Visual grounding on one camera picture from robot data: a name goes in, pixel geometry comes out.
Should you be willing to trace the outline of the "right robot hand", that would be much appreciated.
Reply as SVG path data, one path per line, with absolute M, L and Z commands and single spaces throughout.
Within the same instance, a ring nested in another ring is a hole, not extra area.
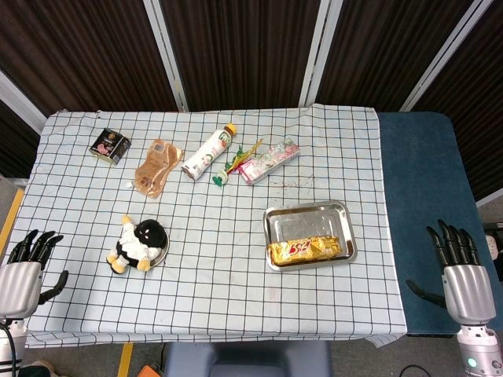
M 419 298 L 447 310 L 450 317 L 465 327 L 484 326 L 497 316 L 489 274 L 480 261 L 472 236 L 438 220 L 442 231 L 428 226 L 441 269 L 443 294 L 420 288 L 411 279 L 408 288 Z

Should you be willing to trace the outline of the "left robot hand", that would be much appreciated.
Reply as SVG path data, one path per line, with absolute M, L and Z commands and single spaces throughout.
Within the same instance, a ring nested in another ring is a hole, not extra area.
M 30 231 L 12 249 L 1 267 L 1 321 L 30 317 L 39 306 L 58 296 L 68 281 L 68 271 L 61 272 L 56 285 L 42 291 L 42 275 L 53 249 L 63 240 L 54 231 L 39 234 Z

